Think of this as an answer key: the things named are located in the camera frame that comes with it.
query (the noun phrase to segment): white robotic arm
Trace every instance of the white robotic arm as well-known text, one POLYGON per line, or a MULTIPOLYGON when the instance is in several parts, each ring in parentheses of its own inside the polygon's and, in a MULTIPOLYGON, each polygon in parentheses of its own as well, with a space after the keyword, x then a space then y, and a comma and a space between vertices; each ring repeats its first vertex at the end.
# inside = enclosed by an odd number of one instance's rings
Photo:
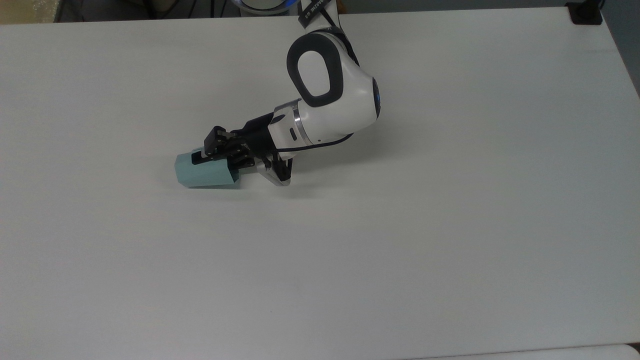
POLYGON ((300 4, 298 20, 307 33, 287 54, 287 70, 300 98, 242 129, 214 127, 202 151, 192 154, 194 166, 226 159, 229 171, 256 166, 272 183, 288 185, 298 152, 341 143, 378 118, 378 86, 359 66, 340 27, 336 2, 300 4))

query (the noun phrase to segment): table surface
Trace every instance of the table surface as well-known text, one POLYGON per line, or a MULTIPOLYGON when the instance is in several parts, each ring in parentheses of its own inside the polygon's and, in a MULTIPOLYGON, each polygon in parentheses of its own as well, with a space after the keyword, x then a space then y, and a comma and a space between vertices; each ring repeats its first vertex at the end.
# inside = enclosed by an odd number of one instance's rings
POLYGON ((296 19, 0 27, 0 358, 408 359, 640 340, 640 102, 564 8, 347 15, 375 125, 292 184, 178 153, 297 97, 296 19))

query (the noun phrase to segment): floor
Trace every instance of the floor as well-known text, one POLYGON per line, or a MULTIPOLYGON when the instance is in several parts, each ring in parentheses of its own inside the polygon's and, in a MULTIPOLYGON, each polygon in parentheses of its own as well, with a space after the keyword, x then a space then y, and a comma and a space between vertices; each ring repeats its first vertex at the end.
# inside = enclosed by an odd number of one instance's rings
MULTIPOLYGON (((480 8, 527 8, 563 6, 566 0, 342 0, 349 13, 410 12, 480 8)), ((232 0, 177 0, 169 12, 158 13, 165 19, 238 17, 239 9, 232 0)), ((605 0, 602 10, 640 94, 640 1, 605 0)), ((61 22, 145 20, 146 9, 128 0, 64 0, 61 22)))

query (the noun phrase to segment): black cable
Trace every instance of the black cable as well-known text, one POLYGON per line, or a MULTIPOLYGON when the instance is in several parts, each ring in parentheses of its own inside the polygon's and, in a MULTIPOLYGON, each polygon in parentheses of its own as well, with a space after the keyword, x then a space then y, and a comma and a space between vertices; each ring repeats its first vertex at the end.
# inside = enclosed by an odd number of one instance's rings
POLYGON ((344 138, 341 138, 341 139, 338 139, 338 140, 332 141, 332 142, 317 143, 317 144, 314 144, 314 145, 302 146, 302 147, 287 147, 287 148, 284 148, 284 149, 276 149, 276 151, 279 151, 279 152, 294 152, 294 151, 317 149, 319 147, 327 147, 327 146, 337 145, 337 144, 339 144, 341 142, 346 141, 348 138, 351 137, 351 135, 353 135, 353 133, 348 134, 344 138))
POLYGON ((329 14, 326 12, 326 10, 324 8, 322 10, 320 10, 320 13, 324 17, 324 19, 329 22, 329 25, 335 27, 335 23, 333 22, 333 20, 331 19, 331 17, 329 16, 329 14))
POLYGON ((225 14, 225 6, 227 5, 227 0, 225 0, 224 3, 222 3, 222 11, 220 11, 220 17, 222 17, 222 15, 225 14))
POLYGON ((193 4, 191 4, 191 10, 189 10, 189 16, 187 16, 187 19, 191 18, 191 14, 193 14, 193 8, 196 7, 196 1, 198 0, 193 0, 193 4))

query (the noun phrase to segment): silver bracket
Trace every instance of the silver bracket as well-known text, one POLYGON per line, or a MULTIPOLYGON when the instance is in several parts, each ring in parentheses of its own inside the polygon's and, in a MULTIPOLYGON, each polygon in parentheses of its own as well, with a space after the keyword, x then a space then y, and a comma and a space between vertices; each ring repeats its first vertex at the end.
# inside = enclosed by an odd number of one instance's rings
POLYGON ((273 155, 267 155, 267 160, 270 161, 269 164, 265 164, 260 160, 256 161, 255 168, 258 170, 258 173, 266 177, 266 179, 271 181, 275 186, 288 186, 291 184, 291 178, 288 178, 286 181, 281 181, 273 170, 273 167, 271 166, 271 164, 273 164, 273 155))

